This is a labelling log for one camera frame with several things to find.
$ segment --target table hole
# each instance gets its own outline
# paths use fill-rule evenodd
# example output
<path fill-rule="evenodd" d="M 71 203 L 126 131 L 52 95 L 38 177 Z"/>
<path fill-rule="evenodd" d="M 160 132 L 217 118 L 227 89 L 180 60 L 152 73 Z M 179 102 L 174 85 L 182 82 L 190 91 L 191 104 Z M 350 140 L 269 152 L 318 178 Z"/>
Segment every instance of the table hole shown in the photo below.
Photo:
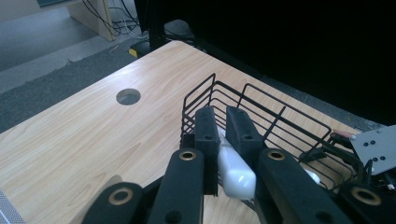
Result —
<path fill-rule="evenodd" d="M 121 105 L 134 105 L 140 100 L 140 92 L 135 89 L 125 89 L 120 91 L 116 98 Z"/>

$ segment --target wood grain surface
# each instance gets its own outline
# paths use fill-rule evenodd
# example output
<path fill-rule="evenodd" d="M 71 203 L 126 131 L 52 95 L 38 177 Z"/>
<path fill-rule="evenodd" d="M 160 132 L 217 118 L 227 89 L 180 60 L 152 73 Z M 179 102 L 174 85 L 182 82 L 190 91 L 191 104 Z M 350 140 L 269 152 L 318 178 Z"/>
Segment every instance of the wood grain surface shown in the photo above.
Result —
<path fill-rule="evenodd" d="M 27 223 L 70 223 L 114 175 L 145 187 L 164 174 L 178 149 L 184 96 L 212 73 L 239 91 L 253 83 L 334 129 L 354 132 L 174 41 L 2 133 L 0 189 Z M 140 100 L 119 104 L 116 96 L 124 89 L 138 90 Z M 217 198 L 205 196 L 204 223 L 259 220 L 221 190 Z"/>

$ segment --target white object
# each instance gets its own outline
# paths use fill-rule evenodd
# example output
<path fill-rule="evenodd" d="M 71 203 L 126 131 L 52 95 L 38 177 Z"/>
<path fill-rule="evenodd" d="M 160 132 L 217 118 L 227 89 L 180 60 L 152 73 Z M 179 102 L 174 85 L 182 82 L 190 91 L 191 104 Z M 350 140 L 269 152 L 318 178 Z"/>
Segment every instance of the white object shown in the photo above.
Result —
<path fill-rule="evenodd" d="M 219 129 L 218 167 L 224 193 L 230 198 L 250 200 L 256 190 L 256 175 Z"/>
<path fill-rule="evenodd" d="M 313 172 L 311 172 L 309 170 L 305 170 L 305 171 L 311 176 L 311 178 L 315 181 L 315 183 L 317 183 L 317 184 L 320 183 L 320 178 L 319 178 L 318 175 L 316 175 L 315 173 L 313 173 Z"/>

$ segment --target wire basket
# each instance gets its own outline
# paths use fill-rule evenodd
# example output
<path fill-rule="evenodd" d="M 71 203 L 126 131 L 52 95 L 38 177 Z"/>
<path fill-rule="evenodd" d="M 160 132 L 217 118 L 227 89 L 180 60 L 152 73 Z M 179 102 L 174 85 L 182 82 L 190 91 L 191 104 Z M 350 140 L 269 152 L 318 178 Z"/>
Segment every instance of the wire basket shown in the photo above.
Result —
<path fill-rule="evenodd" d="M 208 105 L 213 106 L 217 124 L 224 130 L 227 105 L 245 110 L 265 145 L 290 152 L 306 170 L 319 176 L 319 184 L 325 189 L 335 191 L 356 177 L 357 172 L 350 165 L 331 154 L 320 160 L 312 158 L 310 162 L 299 159 L 302 154 L 323 145 L 333 147 L 326 141 L 332 132 L 328 125 L 249 83 L 239 92 L 216 80 L 216 74 L 206 78 L 184 98 L 181 137 L 194 133 L 195 111 Z"/>

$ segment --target gray metal plate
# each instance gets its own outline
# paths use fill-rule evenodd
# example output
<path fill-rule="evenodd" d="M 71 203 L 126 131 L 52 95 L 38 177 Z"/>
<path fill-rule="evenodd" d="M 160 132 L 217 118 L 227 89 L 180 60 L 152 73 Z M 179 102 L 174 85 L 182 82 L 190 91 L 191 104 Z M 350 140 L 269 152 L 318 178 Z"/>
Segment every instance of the gray metal plate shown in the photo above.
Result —
<path fill-rule="evenodd" d="M 373 160 L 372 175 L 396 167 L 396 125 L 355 136 L 350 142 L 364 165 L 368 160 Z"/>
<path fill-rule="evenodd" d="M 3 191 L 0 190 L 0 223 L 25 224 L 20 214 L 12 206 Z"/>

